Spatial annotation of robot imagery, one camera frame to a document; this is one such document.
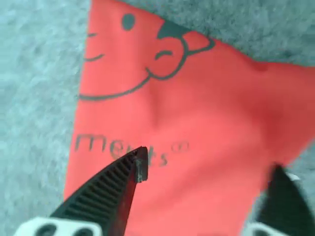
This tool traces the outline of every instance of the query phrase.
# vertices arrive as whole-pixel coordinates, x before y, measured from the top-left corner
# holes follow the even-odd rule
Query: red cloth
[[[256,62],[116,0],[92,0],[64,196],[138,146],[126,236],[236,236],[273,162],[315,135],[315,68]]]

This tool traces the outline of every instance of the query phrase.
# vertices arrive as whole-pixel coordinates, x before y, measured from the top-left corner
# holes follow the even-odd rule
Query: hole
[[[47,224],[39,228],[36,232],[36,236],[53,236],[57,230],[54,224]]]
[[[74,234],[74,236],[93,236],[93,231],[87,228],[80,229]]]
[[[264,230],[255,230],[254,236],[270,236],[270,234]]]
[[[135,23],[135,17],[133,14],[125,14],[122,19],[122,25],[124,30],[131,30]]]

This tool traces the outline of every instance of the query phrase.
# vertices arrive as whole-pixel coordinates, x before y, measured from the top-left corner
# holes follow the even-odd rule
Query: cartoon ear
[[[184,43],[183,40],[173,37],[155,41],[150,48],[146,67],[151,78],[167,80],[176,75],[187,58]]]

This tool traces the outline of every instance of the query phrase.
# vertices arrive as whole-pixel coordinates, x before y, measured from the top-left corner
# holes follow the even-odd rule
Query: cartoon eye
[[[129,31],[133,28],[135,23],[135,17],[133,14],[128,13],[125,14],[122,18],[122,26],[124,28],[124,30]]]
[[[172,53],[172,51],[169,51],[169,50],[160,51],[159,53],[156,54],[155,60],[159,59],[160,57],[162,57],[164,55],[172,56],[173,53]]]
[[[88,34],[88,37],[94,37],[94,36],[97,36],[96,33],[89,33]],[[93,57],[93,58],[84,58],[85,61],[96,61],[98,59],[101,59],[102,57],[104,56],[104,54],[99,54],[97,55],[96,57]]]

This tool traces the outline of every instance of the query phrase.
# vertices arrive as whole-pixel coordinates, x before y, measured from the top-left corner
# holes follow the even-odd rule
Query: printed logo
[[[116,160],[126,153],[134,150],[128,142],[121,139],[109,139],[104,135],[78,134],[75,139],[74,151],[88,150],[109,152],[111,157]],[[163,167],[168,163],[170,155],[181,154],[189,151],[188,141],[173,142],[168,150],[159,152],[154,145],[148,147],[148,160],[151,167]]]

